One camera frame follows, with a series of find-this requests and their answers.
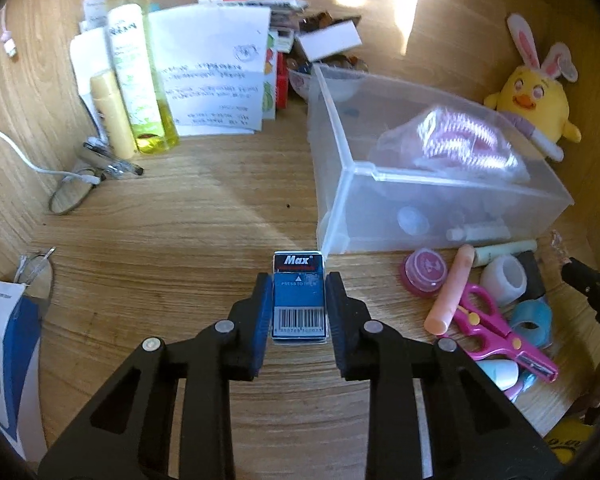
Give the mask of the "pink round compact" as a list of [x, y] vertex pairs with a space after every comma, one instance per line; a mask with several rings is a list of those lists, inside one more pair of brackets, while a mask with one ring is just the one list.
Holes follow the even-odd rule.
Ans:
[[400, 272], [405, 288], [419, 297], [435, 295], [448, 277], [445, 261], [429, 248], [417, 249], [407, 256]]

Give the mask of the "yellow chick plush toy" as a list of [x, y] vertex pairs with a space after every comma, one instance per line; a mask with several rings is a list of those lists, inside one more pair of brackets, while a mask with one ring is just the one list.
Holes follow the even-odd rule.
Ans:
[[556, 42], [541, 60], [524, 17], [509, 14], [506, 25], [522, 64], [500, 91], [484, 98], [483, 105], [505, 116], [544, 157], [561, 162], [564, 151], [558, 141], [565, 138], [579, 143], [582, 139], [580, 129], [569, 120], [568, 98], [559, 81], [560, 78], [569, 82], [578, 80], [571, 52], [565, 44]]

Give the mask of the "white ointment tube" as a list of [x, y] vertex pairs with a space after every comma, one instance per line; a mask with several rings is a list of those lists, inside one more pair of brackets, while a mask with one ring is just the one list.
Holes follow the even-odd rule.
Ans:
[[446, 231], [446, 239], [449, 242], [492, 242], [492, 240], [509, 240], [511, 237], [509, 228], [498, 222], [465, 224]]

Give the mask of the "blue Max staples box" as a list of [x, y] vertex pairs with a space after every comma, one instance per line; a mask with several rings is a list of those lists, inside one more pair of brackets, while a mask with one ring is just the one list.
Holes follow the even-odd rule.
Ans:
[[276, 252], [273, 257], [272, 338], [282, 344], [327, 338], [325, 268], [320, 252]]

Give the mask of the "blue white box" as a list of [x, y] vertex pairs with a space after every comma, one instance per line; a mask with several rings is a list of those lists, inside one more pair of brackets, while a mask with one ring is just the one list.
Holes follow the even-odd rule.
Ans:
[[0, 281], [0, 433], [28, 463], [46, 454], [38, 364], [41, 322], [25, 284]]

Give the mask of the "pink plastic bag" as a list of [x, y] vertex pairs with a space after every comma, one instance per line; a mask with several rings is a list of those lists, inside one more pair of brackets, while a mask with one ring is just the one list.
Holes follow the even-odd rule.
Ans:
[[385, 131], [370, 150], [383, 167], [424, 170], [443, 177], [522, 183], [530, 174], [504, 131], [452, 107], [429, 107]]

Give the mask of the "blue tape roll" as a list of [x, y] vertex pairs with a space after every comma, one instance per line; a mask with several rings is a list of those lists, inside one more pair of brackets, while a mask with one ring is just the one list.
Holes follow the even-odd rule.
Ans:
[[552, 343], [552, 323], [553, 311], [544, 298], [521, 301], [509, 319], [512, 330], [539, 349]]

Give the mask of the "light blue small bottle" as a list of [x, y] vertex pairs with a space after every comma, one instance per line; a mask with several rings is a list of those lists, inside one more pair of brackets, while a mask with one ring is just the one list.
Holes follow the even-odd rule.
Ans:
[[488, 376], [501, 391], [512, 388], [518, 382], [518, 364], [508, 359], [490, 359], [477, 361], [486, 376]]

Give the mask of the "mint green tube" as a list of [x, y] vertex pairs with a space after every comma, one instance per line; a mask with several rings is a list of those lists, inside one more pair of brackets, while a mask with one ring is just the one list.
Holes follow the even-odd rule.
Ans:
[[499, 256], [516, 256], [522, 252], [535, 252], [537, 249], [538, 242], [536, 240], [517, 240], [516, 242], [477, 247], [472, 266], [481, 268], [487, 266]]

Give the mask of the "white paper carton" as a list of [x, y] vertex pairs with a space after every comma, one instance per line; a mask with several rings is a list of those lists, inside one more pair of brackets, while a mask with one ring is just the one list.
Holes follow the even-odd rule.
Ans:
[[271, 11], [188, 4], [148, 14], [152, 55], [179, 129], [258, 131]]

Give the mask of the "white tape roll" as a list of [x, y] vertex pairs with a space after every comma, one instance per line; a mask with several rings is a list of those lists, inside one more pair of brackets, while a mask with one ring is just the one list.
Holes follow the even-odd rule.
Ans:
[[526, 271], [512, 255], [496, 257], [480, 276], [480, 286], [498, 307], [508, 306], [519, 299], [526, 292], [527, 285]]

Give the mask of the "yellow spray bottle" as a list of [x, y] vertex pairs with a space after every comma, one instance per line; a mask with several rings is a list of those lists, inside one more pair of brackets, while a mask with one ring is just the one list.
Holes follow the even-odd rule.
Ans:
[[178, 145], [178, 133], [150, 48], [150, 0], [108, 0], [107, 36], [114, 73], [140, 153]]

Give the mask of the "white pill bottle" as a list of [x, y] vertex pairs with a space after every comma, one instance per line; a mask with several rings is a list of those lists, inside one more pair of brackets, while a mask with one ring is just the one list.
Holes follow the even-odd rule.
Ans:
[[423, 236], [430, 229], [426, 216], [411, 206], [400, 208], [396, 214], [396, 221], [401, 230], [409, 236]]

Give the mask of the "pink pen with blue flower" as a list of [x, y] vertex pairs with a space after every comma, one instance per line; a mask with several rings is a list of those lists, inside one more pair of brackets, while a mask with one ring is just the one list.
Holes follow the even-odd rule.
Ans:
[[529, 390], [535, 383], [536, 376], [532, 374], [528, 370], [523, 370], [519, 376], [516, 384], [506, 389], [504, 393], [513, 403], [516, 402], [516, 399], [521, 393]]

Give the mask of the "cream yellow tube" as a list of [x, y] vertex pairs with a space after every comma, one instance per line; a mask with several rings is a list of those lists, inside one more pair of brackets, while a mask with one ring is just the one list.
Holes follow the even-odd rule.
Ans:
[[116, 75], [106, 70], [90, 80], [91, 96], [110, 148], [117, 158], [131, 159], [136, 153], [136, 144], [128, 115], [118, 88]]

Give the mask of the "glasses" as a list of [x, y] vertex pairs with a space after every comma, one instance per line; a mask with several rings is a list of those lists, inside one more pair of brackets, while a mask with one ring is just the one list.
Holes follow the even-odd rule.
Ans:
[[48, 201], [52, 214], [63, 216], [78, 208], [93, 188], [100, 185], [102, 178], [91, 168], [79, 171], [75, 176], [63, 177]]

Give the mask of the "white small box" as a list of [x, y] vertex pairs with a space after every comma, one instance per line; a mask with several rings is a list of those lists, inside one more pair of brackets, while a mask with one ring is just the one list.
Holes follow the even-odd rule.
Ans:
[[315, 32], [307, 32], [298, 36], [297, 41], [309, 62], [329, 58], [362, 44], [358, 30], [352, 21], [330, 25]]

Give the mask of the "clear plastic storage bin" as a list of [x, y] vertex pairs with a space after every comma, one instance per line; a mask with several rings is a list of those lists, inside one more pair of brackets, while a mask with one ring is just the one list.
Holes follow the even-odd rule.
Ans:
[[506, 118], [454, 94], [317, 64], [308, 104], [325, 256], [531, 240], [572, 204]]

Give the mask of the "peach foam stick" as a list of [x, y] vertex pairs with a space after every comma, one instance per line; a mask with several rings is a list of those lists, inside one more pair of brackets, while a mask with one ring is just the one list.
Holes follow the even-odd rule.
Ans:
[[424, 329], [434, 336], [446, 333], [460, 304], [475, 259], [475, 248], [465, 244], [458, 251], [426, 320]]

